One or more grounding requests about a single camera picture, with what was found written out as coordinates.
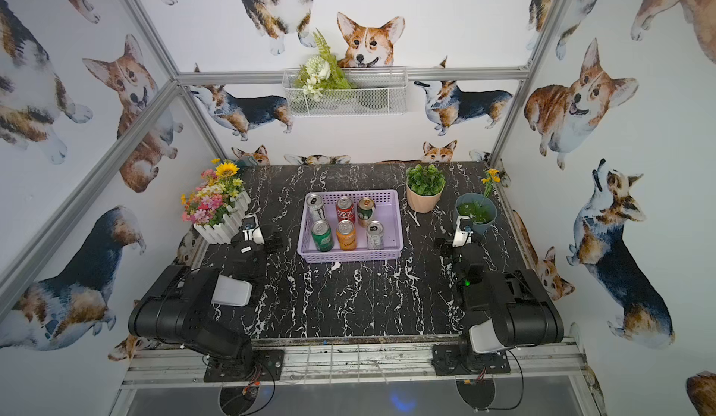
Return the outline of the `colourful flowers white fence planter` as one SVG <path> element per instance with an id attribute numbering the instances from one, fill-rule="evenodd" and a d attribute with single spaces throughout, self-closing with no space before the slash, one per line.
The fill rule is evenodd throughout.
<path id="1" fill-rule="evenodd" d="M 209 243 L 229 244 L 240 232 L 251 199 L 235 162 L 214 159 L 212 164 L 201 173 L 201 184 L 182 195 L 182 220 Z"/>

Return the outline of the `red Coca-Cola can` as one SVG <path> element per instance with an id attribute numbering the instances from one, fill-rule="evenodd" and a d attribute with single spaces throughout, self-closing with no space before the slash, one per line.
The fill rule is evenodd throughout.
<path id="1" fill-rule="evenodd" d="M 339 222 L 348 220 L 352 223 L 356 222 L 356 213 L 354 201 L 347 195 L 340 196 L 336 202 L 337 220 Z"/>

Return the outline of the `aluminium mounting rail frame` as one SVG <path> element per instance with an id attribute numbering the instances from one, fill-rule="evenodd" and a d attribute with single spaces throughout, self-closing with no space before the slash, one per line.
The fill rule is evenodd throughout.
<path id="1" fill-rule="evenodd" d="M 477 366 L 465 360 L 434 366 L 435 343 L 299 344 L 283 347 L 279 377 L 263 372 L 260 380 L 272 385 L 390 384 L 391 382 L 449 381 L 458 378 L 580 378 L 587 362 L 570 338 L 563 343 L 520 348 L 502 354 L 508 367 Z M 143 351 L 130 362 L 122 390 L 144 388 L 219 387 L 247 384 L 234 372 L 208 371 L 200 354 L 184 350 Z"/>

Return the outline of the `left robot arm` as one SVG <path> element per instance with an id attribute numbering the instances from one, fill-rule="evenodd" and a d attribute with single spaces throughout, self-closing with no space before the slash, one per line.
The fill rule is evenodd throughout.
<path id="1" fill-rule="evenodd" d="M 247 374 L 255 367 L 249 336 L 210 315 L 217 306 L 246 307 L 266 279 L 268 256 L 283 249 L 286 238 L 255 216 L 242 220 L 221 266 L 167 267 L 134 307 L 131 335 L 184 346 L 204 354 L 212 367 L 233 367 Z"/>

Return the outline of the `green gold-top beer can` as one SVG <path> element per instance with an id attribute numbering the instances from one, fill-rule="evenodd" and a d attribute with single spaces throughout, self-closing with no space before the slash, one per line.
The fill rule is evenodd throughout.
<path id="1" fill-rule="evenodd" d="M 366 228 L 375 219 L 376 205 L 375 202 L 367 197 L 363 197 L 356 205 L 357 221 L 361 227 Z"/>

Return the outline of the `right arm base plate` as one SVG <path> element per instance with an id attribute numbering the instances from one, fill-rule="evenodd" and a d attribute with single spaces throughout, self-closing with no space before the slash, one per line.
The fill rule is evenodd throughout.
<path id="1" fill-rule="evenodd" d="M 510 363 L 505 351 L 476 354 L 464 345 L 436 344 L 432 361 L 437 376 L 508 374 Z"/>

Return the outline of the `green plant in beige pot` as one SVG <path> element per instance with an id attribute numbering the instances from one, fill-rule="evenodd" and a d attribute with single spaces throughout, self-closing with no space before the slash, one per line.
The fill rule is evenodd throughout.
<path id="1" fill-rule="evenodd" d="M 418 164 L 406 171 L 406 197 L 416 213 L 434 210 L 445 186 L 445 175 L 435 164 Z"/>

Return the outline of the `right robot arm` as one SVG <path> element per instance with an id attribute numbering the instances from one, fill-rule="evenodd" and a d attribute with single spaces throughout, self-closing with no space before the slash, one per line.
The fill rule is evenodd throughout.
<path id="1" fill-rule="evenodd" d="M 564 325 L 533 270 L 491 269 L 477 259 L 478 234 L 469 216 L 454 218 L 450 240 L 436 240 L 455 276 L 455 303 L 467 318 L 469 351 L 493 354 L 511 348 L 560 343 Z"/>

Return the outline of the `silver grey drink can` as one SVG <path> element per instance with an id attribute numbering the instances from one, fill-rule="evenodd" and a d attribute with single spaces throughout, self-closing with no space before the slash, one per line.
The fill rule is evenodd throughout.
<path id="1" fill-rule="evenodd" d="M 369 250 L 382 250 L 384 248 L 384 227 L 378 220 L 370 221 L 365 227 L 367 235 L 367 248 Z"/>

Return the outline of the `white Monster energy can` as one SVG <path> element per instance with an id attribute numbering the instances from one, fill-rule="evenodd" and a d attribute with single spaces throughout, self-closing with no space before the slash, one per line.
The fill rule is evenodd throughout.
<path id="1" fill-rule="evenodd" d="M 326 220 L 326 209 L 324 209 L 324 200 L 322 196 L 316 192 L 311 192 L 306 197 L 306 206 L 308 216 L 311 222 Z"/>

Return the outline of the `green Sprite can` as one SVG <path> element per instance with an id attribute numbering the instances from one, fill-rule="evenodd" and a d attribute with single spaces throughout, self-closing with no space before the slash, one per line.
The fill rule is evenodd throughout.
<path id="1" fill-rule="evenodd" d="M 318 220 L 311 227 L 311 238 L 316 249 L 321 253 L 330 252 L 334 248 L 333 232 L 326 220 Z"/>

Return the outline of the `orange soda can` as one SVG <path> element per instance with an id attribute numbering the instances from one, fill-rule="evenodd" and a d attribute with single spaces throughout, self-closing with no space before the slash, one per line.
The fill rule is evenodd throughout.
<path id="1" fill-rule="evenodd" d="M 341 220 L 337 224 L 337 241 L 343 251 L 352 251 L 357 247 L 357 236 L 354 222 Z"/>

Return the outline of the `yellow flower blue-grey pot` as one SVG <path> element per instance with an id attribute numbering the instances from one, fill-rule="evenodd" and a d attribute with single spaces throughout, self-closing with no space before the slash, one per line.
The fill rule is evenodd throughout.
<path id="1" fill-rule="evenodd" d="M 484 190 L 481 193 L 464 194 L 456 203 L 458 218 L 467 218 L 471 230 L 479 235 L 486 235 L 497 219 L 498 210 L 492 201 L 492 193 L 501 181 L 499 170 L 489 168 L 481 179 Z"/>

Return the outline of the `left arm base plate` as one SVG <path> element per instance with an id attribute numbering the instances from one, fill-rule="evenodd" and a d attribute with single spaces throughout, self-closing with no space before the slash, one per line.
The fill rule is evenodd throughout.
<path id="1" fill-rule="evenodd" d="M 206 356 L 203 382 L 261 382 L 281 378 L 285 350 L 270 349 L 252 352 L 246 358 L 221 359 Z"/>

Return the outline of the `purple perforated plastic basket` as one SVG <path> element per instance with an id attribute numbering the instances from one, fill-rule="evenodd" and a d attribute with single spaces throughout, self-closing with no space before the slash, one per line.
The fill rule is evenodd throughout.
<path id="1" fill-rule="evenodd" d="M 307 263 L 334 263 L 334 262 L 357 262 L 357 261 L 383 261 L 399 259 L 401 250 L 404 248 L 403 225 L 400 216 L 399 197 L 396 190 L 354 190 L 354 191 L 317 191 L 316 194 L 323 199 L 326 220 L 331 228 L 334 247 L 329 252 L 321 252 L 311 237 L 313 220 L 309 212 L 308 198 L 304 200 L 301 226 L 296 251 Z M 375 203 L 375 218 L 382 224 L 383 249 L 369 249 L 367 245 L 367 231 L 357 224 L 356 242 L 357 247 L 352 251 L 344 251 L 339 247 L 337 241 L 337 209 L 336 203 L 340 197 L 347 196 L 352 199 L 354 205 L 358 205 L 360 199 L 369 198 Z"/>

